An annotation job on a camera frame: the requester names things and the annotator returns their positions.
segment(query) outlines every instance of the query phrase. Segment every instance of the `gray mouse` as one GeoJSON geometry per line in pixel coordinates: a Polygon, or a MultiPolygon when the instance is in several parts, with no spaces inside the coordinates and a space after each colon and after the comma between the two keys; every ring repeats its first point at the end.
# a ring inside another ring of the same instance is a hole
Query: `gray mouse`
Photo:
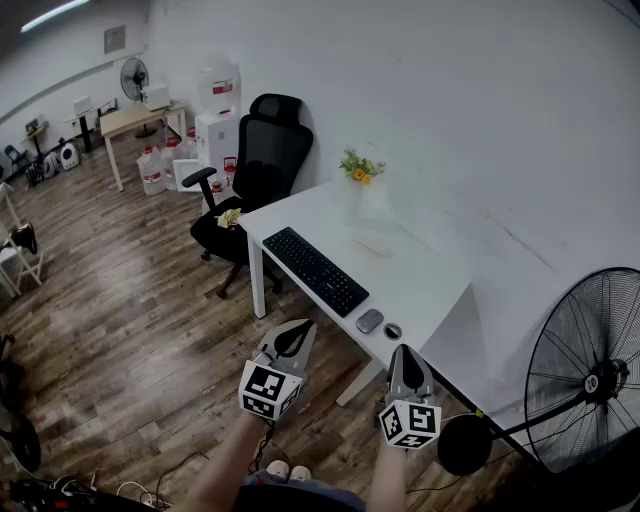
{"type": "Polygon", "coordinates": [[[384,320],[384,315],[377,309],[370,309],[356,321],[358,330],[369,334],[384,320]]]}

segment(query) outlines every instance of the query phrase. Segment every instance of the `fan base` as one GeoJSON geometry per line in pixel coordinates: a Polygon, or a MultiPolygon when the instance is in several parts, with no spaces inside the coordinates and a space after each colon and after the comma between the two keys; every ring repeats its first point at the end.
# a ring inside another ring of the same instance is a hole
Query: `fan base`
{"type": "Polygon", "coordinates": [[[136,139],[144,139],[145,137],[150,137],[158,131],[157,128],[147,128],[145,124],[144,127],[135,133],[136,139]]]}
{"type": "Polygon", "coordinates": [[[440,433],[438,459],[452,475],[469,475],[486,464],[492,443],[486,420],[471,414],[459,416],[440,433]]]}
{"type": "Polygon", "coordinates": [[[19,425],[13,432],[1,432],[11,443],[16,459],[27,471],[36,471],[40,467],[40,440],[31,422],[24,416],[19,417],[19,425]]]}

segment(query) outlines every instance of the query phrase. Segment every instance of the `green plant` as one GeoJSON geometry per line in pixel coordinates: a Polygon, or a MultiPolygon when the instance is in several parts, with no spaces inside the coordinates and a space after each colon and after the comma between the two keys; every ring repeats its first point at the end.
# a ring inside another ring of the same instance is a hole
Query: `green plant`
{"type": "Polygon", "coordinates": [[[347,146],[344,150],[345,157],[340,162],[340,168],[344,169],[347,176],[355,180],[362,180],[365,176],[365,182],[370,181],[371,177],[382,174],[386,164],[384,162],[372,162],[367,158],[361,158],[356,154],[356,150],[351,146],[347,146]]]}

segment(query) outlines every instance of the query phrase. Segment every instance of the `electric fan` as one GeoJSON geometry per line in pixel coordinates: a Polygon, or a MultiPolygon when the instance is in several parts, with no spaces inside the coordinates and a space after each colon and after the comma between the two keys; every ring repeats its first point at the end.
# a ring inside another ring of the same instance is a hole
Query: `electric fan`
{"type": "Polygon", "coordinates": [[[40,440],[31,422],[21,415],[16,415],[11,432],[0,430],[0,437],[11,445],[11,451],[27,471],[35,471],[40,467],[40,440]]]}
{"type": "Polygon", "coordinates": [[[477,416],[452,419],[438,456],[465,475],[487,461],[494,439],[526,429],[552,473],[611,452],[640,422],[640,272],[610,268],[576,284],[551,312],[531,357],[525,422],[492,433],[477,416]]]}
{"type": "MultiPolygon", "coordinates": [[[[132,57],[125,61],[120,70],[120,85],[122,85],[122,90],[127,98],[133,101],[143,101],[142,88],[149,85],[149,72],[140,59],[132,57]]],[[[157,131],[155,128],[147,128],[145,124],[135,135],[136,138],[142,139],[157,131]]]]}

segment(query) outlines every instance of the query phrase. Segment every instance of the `black keyboard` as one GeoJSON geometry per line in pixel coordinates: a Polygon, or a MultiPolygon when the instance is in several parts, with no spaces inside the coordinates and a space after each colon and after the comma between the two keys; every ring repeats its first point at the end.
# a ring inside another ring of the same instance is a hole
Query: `black keyboard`
{"type": "Polygon", "coordinates": [[[264,246],[342,318],[369,296],[367,290],[291,228],[265,239],[264,246]]]}

